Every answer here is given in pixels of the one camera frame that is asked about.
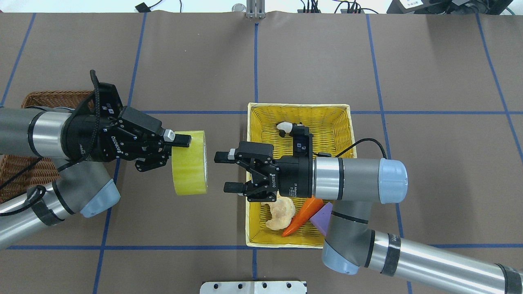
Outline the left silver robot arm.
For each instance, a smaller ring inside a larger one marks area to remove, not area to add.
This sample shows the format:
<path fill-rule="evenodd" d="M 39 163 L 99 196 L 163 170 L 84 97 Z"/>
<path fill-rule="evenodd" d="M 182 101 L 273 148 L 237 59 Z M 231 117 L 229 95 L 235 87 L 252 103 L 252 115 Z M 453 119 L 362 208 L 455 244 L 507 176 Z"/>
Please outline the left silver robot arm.
<path fill-rule="evenodd" d="M 96 114 L 89 108 L 1 108 L 1 153 L 33 161 L 8 179 L 6 188 L 44 159 L 58 179 L 34 184 L 1 205 L 1 248 L 76 213 L 89 218 L 120 200 L 105 163 L 133 161 L 139 172 L 164 166 L 172 147 L 188 148 L 191 136 L 162 127 L 161 121 L 131 107 Z"/>

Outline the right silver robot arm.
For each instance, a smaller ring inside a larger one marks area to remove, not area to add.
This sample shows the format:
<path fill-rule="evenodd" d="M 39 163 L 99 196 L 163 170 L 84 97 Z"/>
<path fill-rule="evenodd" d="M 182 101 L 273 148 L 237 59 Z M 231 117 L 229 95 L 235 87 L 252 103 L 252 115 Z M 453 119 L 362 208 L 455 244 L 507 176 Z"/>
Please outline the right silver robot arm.
<path fill-rule="evenodd" d="M 464 151 L 438 151 L 416 164 L 405 151 L 400 164 L 383 159 L 374 142 L 364 147 L 369 159 L 342 159 L 342 151 L 324 156 L 299 143 L 289 156 L 276 147 L 241 141 L 218 152 L 216 163 L 235 164 L 254 179 L 228 184 L 233 192 L 261 202 L 279 192 L 293 198 L 315 196 L 333 201 L 327 235 L 328 264 L 338 270 L 373 269 L 460 291 L 521 294 L 522 266 L 515 261 L 465 257 L 459 244 L 521 243 L 521 161 L 502 156 L 474 162 Z"/>

